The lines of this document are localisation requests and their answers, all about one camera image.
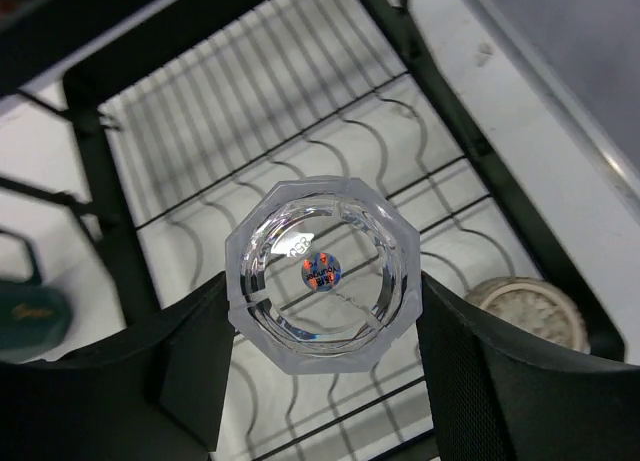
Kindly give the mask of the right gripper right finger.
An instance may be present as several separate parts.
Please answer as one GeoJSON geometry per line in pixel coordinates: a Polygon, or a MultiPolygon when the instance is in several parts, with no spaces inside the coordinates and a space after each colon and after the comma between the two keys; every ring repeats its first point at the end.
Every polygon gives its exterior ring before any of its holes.
{"type": "Polygon", "coordinates": [[[531,335],[422,276],[419,345],[443,460],[636,460],[639,368],[531,335]]]}

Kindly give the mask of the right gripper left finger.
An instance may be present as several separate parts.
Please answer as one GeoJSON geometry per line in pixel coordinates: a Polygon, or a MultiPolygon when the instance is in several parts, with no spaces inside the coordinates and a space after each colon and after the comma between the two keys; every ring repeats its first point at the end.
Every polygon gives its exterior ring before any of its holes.
{"type": "Polygon", "coordinates": [[[4,460],[206,460],[234,329],[224,274],[56,361],[1,365],[4,460]]]}

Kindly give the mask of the dark teal mug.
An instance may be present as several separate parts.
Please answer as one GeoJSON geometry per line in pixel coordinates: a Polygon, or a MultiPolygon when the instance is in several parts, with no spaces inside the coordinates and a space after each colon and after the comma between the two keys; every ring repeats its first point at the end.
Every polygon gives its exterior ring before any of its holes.
{"type": "Polygon", "coordinates": [[[23,280],[1,278],[1,361],[19,364],[59,346],[73,314],[65,294],[44,283],[33,243],[6,229],[1,235],[22,244],[31,266],[23,280]]]}

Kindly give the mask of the clear glass cup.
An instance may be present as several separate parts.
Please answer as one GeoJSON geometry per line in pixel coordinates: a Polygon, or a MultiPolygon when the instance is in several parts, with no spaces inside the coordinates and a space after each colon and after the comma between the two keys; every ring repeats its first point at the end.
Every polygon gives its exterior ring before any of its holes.
{"type": "Polygon", "coordinates": [[[420,236],[359,178],[277,183],[227,237],[229,320],[283,372],[366,372],[421,316],[420,236]]]}

